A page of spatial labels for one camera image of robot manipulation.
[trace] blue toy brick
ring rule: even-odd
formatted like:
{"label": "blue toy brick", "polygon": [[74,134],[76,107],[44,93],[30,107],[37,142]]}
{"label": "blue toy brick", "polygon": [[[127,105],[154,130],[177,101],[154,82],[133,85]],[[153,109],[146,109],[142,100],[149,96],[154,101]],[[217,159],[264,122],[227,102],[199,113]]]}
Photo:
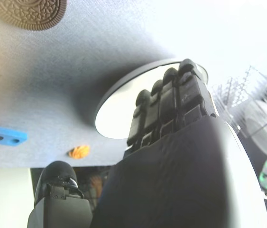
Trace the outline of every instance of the blue toy brick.
{"label": "blue toy brick", "polygon": [[0,127],[0,145],[18,146],[28,139],[24,132]]}

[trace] brown round coaster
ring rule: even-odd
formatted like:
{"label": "brown round coaster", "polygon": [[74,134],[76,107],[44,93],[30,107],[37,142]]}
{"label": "brown round coaster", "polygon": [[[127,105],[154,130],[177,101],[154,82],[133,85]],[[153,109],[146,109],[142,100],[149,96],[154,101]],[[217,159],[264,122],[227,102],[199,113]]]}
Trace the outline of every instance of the brown round coaster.
{"label": "brown round coaster", "polygon": [[27,30],[45,30],[63,18],[67,0],[0,0],[0,17]]}

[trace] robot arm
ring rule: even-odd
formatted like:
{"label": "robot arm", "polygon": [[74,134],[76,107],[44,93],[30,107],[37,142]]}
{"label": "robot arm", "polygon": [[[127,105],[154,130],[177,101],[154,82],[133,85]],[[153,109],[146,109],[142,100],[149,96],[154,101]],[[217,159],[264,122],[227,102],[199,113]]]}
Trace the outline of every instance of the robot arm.
{"label": "robot arm", "polygon": [[250,161],[199,74],[186,59],[138,95],[91,228],[267,228]]}

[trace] orange snack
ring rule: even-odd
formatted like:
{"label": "orange snack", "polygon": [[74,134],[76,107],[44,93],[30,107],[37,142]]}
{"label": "orange snack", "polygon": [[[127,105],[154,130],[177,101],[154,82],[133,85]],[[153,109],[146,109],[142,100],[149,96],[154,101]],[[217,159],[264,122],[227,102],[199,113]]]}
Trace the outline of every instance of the orange snack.
{"label": "orange snack", "polygon": [[89,151],[90,151],[90,146],[78,146],[78,147],[75,147],[68,154],[72,158],[80,159],[80,158],[86,157],[89,154]]}

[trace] orange object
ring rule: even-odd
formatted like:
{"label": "orange object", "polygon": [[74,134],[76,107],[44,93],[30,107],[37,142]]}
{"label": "orange object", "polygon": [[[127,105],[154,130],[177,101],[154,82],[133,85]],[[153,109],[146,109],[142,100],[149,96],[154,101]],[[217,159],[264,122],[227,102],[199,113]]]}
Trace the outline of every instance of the orange object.
{"label": "orange object", "polygon": [[89,154],[89,151],[90,151],[90,146],[78,146],[78,147],[75,147],[68,154],[72,158],[80,159],[80,158],[86,157]]}

